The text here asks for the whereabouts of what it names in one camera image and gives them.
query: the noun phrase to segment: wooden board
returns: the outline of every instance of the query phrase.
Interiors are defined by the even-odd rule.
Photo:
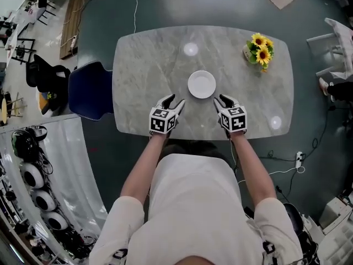
[[[71,38],[75,35],[78,35],[78,27],[81,21],[83,3],[84,0],[69,0],[68,2],[64,25],[62,28],[62,38],[60,45],[62,47],[60,47],[60,59],[68,58],[77,53],[77,42],[71,51]]]

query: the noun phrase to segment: shoe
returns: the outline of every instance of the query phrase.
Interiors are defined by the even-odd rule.
[[[331,101],[332,101],[332,102],[335,102],[335,101],[336,101],[336,98],[334,98],[333,95],[331,95],[330,98],[331,98]]]
[[[320,89],[322,90],[322,92],[327,96],[329,95],[329,93],[327,92],[327,88],[329,87],[329,84],[324,81],[323,78],[319,78],[319,86],[320,86]]]

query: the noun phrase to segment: dark gray floor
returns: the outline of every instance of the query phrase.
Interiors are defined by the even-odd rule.
[[[133,33],[134,10],[135,0],[92,0],[83,13],[79,59],[100,60],[105,68],[112,69],[118,38]],[[313,58],[306,43],[307,38],[332,31],[325,24],[325,17],[347,24],[334,0],[295,0],[283,10],[269,0],[138,0],[136,24],[137,31],[176,25],[219,25],[258,31],[286,42],[295,85],[290,131],[284,136],[250,142],[259,156],[274,150],[277,157],[293,159],[297,151],[310,152],[313,138],[320,136],[325,125],[328,104],[318,88],[315,72],[327,65]],[[293,179],[289,200],[316,219],[325,204],[341,191],[351,162],[351,140],[339,129],[345,117],[345,110],[329,112],[322,144],[304,162],[306,172]],[[82,122],[97,185],[110,209],[148,139],[118,132],[113,115],[106,115],[97,123],[84,119]],[[231,158],[229,142],[216,145]],[[263,163],[269,172],[294,167],[292,162]],[[288,192],[292,174],[272,177],[284,193]],[[240,189],[243,204],[251,205],[245,185]]]

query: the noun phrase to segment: white chair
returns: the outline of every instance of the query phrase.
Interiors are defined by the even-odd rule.
[[[309,38],[307,39],[307,43],[337,37],[340,45],[332,46],[330,48],[330,52],[332,54],[339,54],[343,56],[342,63],[344,63],[345,72],[335,72],[338,68],[341,67],[341,65],[338,65],[319,71],[316,73],[316,75],[319,77],[330,72],[334,78],[339,77],[346,80],[348,77],[353,75],[353,31],[345,25],[342,25],[341,23],[332,19],[325,18],[325,22],[331,25],[335,32],[317,36],[315,38]]]

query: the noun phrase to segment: black and white glove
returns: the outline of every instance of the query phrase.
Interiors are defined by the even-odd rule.
[[[247,132],[247,111],[244,106],[241,106],[239,102],[231,97],[224,94],[220,94],[222,104],[218,98],[213,99],[215,104],[217,114],[219,117],[219,124],[226,130],[227,137],[229,138],[229,133],[236,131]]]
[[[173,109],[169,108],[174,100],[175,94],[163,97],[157,102],[157,105],[149,113],[149,133],[169,134],[176,127],[185,100],[182,99]]]

